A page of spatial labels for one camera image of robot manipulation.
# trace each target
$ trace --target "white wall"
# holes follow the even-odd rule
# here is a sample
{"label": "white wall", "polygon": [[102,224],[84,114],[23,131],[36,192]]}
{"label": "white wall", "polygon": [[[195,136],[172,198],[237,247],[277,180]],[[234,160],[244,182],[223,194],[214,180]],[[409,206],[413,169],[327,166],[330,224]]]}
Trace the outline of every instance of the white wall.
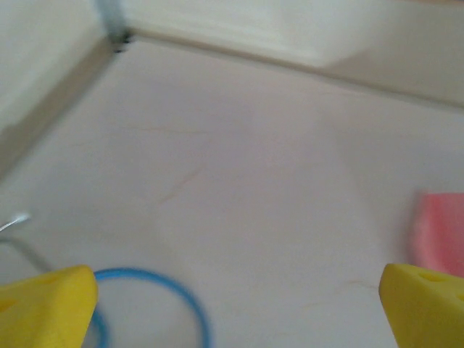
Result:
{"label": "white wall", "polygon": [[464,6],[401,0],[125,0],[139,33],[464,104]]}
{"label": "white wall", "polygon": [[0,130],[21,121],[104,37],[90,1],[0,1]]}

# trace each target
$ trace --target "white floor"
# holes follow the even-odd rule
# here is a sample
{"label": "white floor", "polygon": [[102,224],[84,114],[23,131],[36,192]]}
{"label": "white floor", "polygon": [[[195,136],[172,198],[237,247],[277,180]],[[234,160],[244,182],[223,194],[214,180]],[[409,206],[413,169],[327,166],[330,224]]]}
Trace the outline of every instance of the white floor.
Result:
{"label": "white floor", "polygon": [[[376,286],[417,193],[464,191],[464,117],[137,42],[0,186],[56,267],[137,265],[202,298],[216,347],[395,347]],[[34,274],[0,246],[0,282]],[[197,347],[156,287],[101,287],[115,347]]]}

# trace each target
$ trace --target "blue wire loop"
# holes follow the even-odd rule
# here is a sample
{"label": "blue wire loop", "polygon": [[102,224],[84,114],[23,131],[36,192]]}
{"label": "blue wire loop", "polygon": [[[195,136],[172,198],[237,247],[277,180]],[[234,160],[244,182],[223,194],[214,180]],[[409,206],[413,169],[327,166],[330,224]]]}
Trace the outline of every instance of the blue wire loop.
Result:
{"label": "blue wire loop", "polygon": [[[141,281],[148,281],[166,289],[171,290],[177,294],[184,302],[190,307],[191,311],[198,319],[198,326],[201,333],[201,348],[212,348],[212,333],[206,312],[203,309],[200,301],[190,291],[190,289],[183,286],[178,281],[168,277],[167,275],[159,274],[141,268],[108,268],[106,270],[98,270],[95,272],[95,278],[98,282],[107,281],[111,279],[136,279]],[[94,311],[91,321],[93,327],[98,333],[97,348],[109,348],[110,345],[110,332],[108,325],[105,322],[104,316],[97,307]]]}

